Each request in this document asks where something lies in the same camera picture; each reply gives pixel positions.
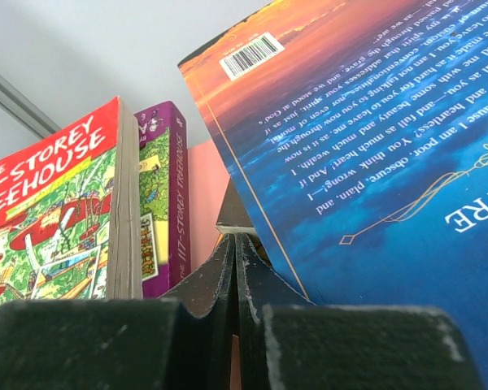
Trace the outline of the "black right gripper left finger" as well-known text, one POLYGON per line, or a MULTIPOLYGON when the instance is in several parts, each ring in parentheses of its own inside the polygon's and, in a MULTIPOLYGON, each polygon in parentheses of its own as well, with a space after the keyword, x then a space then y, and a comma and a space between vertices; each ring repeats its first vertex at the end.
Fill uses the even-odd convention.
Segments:
POLYGON ((145 300, 0 306, 0 389, 227 389, 235 238, 145 300))

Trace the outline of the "purple 117-storey treehouse book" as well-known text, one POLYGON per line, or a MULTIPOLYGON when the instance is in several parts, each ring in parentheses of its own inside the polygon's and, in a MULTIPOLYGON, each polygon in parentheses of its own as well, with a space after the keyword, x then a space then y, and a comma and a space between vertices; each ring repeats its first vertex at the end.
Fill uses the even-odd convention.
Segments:
POLYGON ((191 272, 186 121, 171 101, 146 108, 136 118, 142 294, 156 298, 191 272))

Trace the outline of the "brown dark cover book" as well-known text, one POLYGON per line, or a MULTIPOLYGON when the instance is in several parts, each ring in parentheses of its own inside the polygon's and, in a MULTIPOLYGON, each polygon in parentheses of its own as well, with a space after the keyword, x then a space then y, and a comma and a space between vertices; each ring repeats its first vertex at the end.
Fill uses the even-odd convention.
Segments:
POLYGON ((216 229, 221 234, 246 233, 249 236, 258 237, 232 180, 229 180, 224 194, 216 220, 216 229))

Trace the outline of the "blue orange paperback book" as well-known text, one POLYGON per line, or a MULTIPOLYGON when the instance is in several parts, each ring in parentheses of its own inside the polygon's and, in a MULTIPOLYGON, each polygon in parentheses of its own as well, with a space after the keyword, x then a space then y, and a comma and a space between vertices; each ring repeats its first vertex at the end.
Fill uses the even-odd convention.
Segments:
POLYGON ((274 1, 178 67, 275 270, 445 310, 488 388, 488 0, 274 1))

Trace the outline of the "red green treehouse book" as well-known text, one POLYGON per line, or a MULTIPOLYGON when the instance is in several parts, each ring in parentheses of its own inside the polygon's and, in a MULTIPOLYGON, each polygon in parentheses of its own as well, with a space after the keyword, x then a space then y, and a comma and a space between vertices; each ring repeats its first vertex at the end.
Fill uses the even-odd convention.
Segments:
POLYGON ((0 306, 142 296, 138 126, 115 97, 0 160, 0 306))

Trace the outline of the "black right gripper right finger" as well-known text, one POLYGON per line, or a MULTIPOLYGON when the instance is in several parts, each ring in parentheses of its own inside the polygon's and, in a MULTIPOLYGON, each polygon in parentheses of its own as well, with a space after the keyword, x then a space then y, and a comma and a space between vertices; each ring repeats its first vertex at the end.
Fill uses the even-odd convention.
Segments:
POLYGON ((415 305, 316 305, 235 238, 245 389, 481 389, 444 311, 415 305))

